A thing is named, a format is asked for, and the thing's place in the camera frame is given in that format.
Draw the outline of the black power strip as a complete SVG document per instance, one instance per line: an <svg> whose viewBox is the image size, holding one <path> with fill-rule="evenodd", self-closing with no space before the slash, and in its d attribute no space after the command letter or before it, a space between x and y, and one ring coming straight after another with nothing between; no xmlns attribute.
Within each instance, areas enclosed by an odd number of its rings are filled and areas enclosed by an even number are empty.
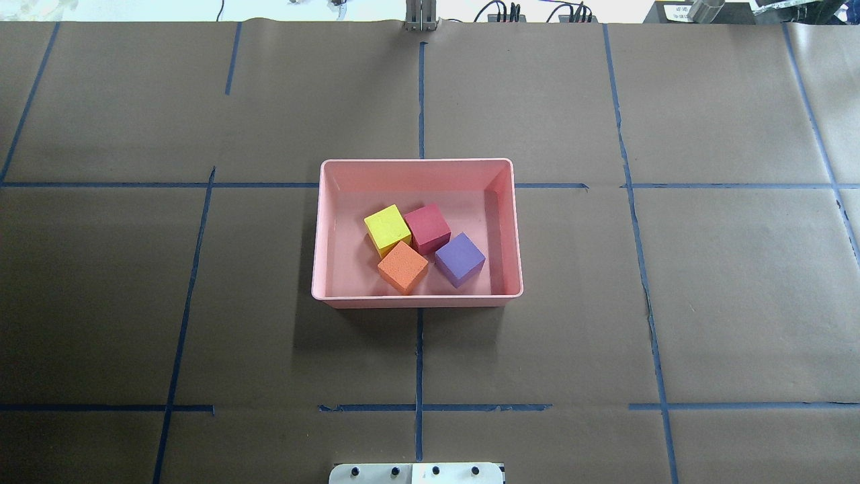
<svg viewBox="0 0 860 484"><path fill-rule="evenodd" d="M491 24L596 24L598 16L584 1L490 1L474 22Z"/></svg>

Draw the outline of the pink plastic bin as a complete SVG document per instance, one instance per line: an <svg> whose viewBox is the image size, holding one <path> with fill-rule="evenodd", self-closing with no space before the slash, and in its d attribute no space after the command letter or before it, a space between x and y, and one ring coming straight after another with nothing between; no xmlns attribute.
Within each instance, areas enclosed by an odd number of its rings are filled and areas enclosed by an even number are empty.
<svg viewBox="0 0 860 484"><path fill-rule="evenodd" d="M318 187L314 299L499 307L524 293L509 159L329 159Z"/></svg>

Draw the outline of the white mounting plate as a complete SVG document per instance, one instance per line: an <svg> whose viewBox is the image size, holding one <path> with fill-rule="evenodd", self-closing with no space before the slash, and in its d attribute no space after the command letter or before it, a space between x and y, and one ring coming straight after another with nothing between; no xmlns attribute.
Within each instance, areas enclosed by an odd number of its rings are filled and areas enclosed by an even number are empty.
<svg viewBox="0 0 860 484"><path fill-rule="evenodd" d="M341 463L329 483L506 483L504 465L495 462Z"/></svg>

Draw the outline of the red foam cube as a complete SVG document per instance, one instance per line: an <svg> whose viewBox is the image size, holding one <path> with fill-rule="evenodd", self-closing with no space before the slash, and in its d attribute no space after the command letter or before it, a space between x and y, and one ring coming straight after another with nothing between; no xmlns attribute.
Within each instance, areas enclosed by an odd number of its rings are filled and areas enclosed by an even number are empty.
<svg viewBox="0 0 860 484"><path fill-rule="evenodd" d="M436 204L421 206L403 218L413 234L413 248L421 256L430 256L451 239L451 229Z"/></svg>

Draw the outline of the yellow foam cube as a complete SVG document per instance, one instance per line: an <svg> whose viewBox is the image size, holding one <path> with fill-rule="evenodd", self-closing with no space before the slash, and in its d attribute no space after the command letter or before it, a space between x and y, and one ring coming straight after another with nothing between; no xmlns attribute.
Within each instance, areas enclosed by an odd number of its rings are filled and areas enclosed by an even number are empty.
<svg viewBox="0 0 860 484"><path fill-rule="evenodd" d="M395 204L363 218L363 223L381 259L400 242L412 244L413 234Z"/></svg>

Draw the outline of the orange foam cube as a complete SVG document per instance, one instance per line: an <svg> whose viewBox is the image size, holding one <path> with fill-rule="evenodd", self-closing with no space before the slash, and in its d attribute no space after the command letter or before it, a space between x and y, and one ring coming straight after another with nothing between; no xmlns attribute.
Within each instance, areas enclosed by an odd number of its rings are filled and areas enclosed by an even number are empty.
<svg viewBox="0 0 860 484"><path fill-rule="evenodd" d="M426 258L399 241L377 266L379 275L401 295L410 295L428 273Z"/></svg>

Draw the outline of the purple foam cube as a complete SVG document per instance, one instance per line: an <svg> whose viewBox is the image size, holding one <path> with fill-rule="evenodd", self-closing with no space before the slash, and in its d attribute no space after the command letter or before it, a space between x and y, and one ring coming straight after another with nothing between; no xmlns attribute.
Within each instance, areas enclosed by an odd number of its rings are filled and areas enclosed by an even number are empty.
<svg viewBox="0 0 860 484"><path fill-rule="evenodd" d="M452 287L460 288L481 272L486 256L466 233L460 233L434 253L434 261Z"/></svg>

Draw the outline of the aluminium frame post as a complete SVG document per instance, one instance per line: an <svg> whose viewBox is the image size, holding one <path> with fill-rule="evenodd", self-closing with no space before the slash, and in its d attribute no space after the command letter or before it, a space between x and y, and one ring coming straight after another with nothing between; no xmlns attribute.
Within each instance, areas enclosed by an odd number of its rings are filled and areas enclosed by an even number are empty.
<svg viewBox="0 0 860 484"><path fill-rule="evenodd" d="M433 32L438 28L436 0L406 0L404 28L412 32Z"/></svg>

